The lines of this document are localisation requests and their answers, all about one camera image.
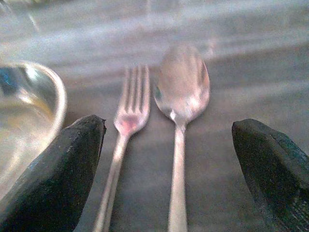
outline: cutlery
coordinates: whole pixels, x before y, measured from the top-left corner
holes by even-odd
[[[132,70],[126,69],[123,94],[114,119],[114,125],[119,134],[100,209],[92,232],[107,232],[109,230],[112,205],[126,145],[129,138],[145,126],[149,112],[150,81],[148,67],[142,68],[139,66]]]
[[[165,55],[160,71],[155,102],[176,125],[169,232],[186,232],[185,129],[190,121],[205,110],[210,97],[210,81],[204,61],[197,49],[190,45],[172,47]]]

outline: table surface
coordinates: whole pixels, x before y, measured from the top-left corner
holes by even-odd
[[[190,232],[265,231],[232,142],[232,123],[254,118],[309,153],[307,0],[70,0],[0,5],[0,59],[52,68],[68,92],[64,126],[96,114],[107,132],[75,232],[90,231],[112,160],[124,67],[156,78],[166,50],[191,43],[211,81],[206,111],[189,124],[185,187]],[[128,144],[110,231],[167,231],[174,125],[154,99]]]

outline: fork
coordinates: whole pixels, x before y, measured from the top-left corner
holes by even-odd
[[[126,145],[129,138],[145,126],[149,112],[150,81],[148,66],[143,68],[138,66],[138,68],[132,70],[126,68],[123,94],[114,119],[114,125],[119,134],[100,209],[92,232],[108,232],[109,230],[112,205]]]

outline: fork tine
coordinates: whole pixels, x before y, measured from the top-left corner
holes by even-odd
[[[150,81],[149,81],[149,70],[148,66],[145,66],[145,75],[144,75],[144,93],[143,93],[143,106],[142,111],[148,112],[149,111],[149,104],[150,104]]]
[[[133,111],[133,104],[135,98],[135,85],[136,85],[136,68],[132,69],[130,75],[130,93],[129,93],[129,102],[128,102],[128,110]]]
[[[125,68],[125,79],[122,87],[122,96],[119,102],[118,110],[125,109],[126,102],[127,102],[127,95],[128,95],[128,89],[129,89],[129,68]]]
[[[139,65],[137,70],[137,95],[136,95],[136,103],[135,110],[140,111],[140,103],[141,103],[141,86],[142,84],[142,75],[141,75],[141,66]]]

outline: black object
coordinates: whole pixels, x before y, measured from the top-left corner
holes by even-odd
[[[234,122],[234,148],[270,231],[309,231],[309,159],[285,134],[246,119]]]
[[[0,202],[0,232],[71,232],[90,192],[105,134],[93,115],[63,129]]]

